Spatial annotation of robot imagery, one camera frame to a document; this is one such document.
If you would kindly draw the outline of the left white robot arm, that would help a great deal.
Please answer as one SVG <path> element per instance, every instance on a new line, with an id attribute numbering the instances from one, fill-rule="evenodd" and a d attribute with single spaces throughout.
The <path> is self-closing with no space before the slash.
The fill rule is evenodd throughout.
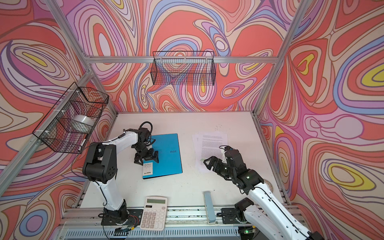
<path id="1" fill-rule="evenodd" d="M 145 162 L 159 162 L 159 152 L 151 146 L 152 130 L 143 126 L 138 129 L 124 130 L 118 137 L 89 147 L 83 165 L 83 175 L 99 188 L 105 199 L 104 209 L 109 212 L 124 214 L 125 200 L 118 191 L 116 184 L 117 155 L 121 151 L 132 148 L 136 151 L 134 163 L 143 165 Z"/>

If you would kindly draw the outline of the stack of printed papers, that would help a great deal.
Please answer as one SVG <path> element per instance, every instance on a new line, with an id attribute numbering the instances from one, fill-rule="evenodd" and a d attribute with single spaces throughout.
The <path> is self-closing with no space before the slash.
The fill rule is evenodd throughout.
<path id="1" fill-rule="evenodd" d="M 214 156 L 226 162 L 224 146 L 228 144 L 228 135 L 222 132 L 207 132 L 193 135 L 196 153 L 196 168 L 199 173 L 208 173 L 204 160 Z"/>

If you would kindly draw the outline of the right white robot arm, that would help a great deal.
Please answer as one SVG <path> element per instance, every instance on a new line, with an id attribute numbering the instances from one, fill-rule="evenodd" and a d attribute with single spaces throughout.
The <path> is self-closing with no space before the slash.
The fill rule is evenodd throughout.
<path id="1" fill-rule="evenodd" d="M 280 203 L 265 180 L 249 169 L 240 152 L 221 146 L 226 161 L 212 156 L 204 165 L 226 181 L 236 185 L 247 197 L 235 204 L 246 222 L 255 226 L 269 240 L 322 240 L 319 232 L 311 232 Z"/>

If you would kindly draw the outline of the blue file folder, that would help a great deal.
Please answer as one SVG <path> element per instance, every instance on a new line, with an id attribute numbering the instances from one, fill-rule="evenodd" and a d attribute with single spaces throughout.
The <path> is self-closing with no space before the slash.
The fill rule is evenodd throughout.
<path id="1" fill-rule="evenodd" d="M 143 165 L 143 179 L 182 174 L 182 161 L 178 134 L 155 135 L 152 148 L 158 151 L 159 162 L 149 161 Z"/>

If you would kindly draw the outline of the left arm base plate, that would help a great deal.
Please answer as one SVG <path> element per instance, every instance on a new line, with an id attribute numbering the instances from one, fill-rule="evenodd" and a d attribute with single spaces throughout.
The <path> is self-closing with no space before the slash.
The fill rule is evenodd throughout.
<path id="1" fill-rule="evenodd" d="M 102 226 L 135 227 L 141 223 L 142 214 L 142 209 L 128 209 L 126 212 L 103 209 L 98 217 L 102 219 Z"/>

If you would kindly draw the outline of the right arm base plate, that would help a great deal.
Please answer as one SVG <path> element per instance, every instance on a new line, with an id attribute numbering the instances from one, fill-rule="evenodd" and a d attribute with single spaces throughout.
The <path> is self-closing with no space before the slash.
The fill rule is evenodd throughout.
<path id="1" fill-rule="evenodd" d="M 221 211 L 217 213 L 217 217 L 222 219 L 223 224 L 251 224 L 245 219 L 243 212 L 237 208 L 221 208 Z"/>

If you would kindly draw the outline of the white desk calculator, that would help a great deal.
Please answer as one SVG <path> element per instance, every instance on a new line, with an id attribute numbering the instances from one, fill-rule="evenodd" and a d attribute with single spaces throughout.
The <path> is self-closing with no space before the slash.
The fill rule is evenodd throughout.
<path id="1" fill-rule="evenodd" d="M 165 197 L 146 197 L 143 208 L 141 230 L 163 231 L 168 209 L 168 199 Z"/>

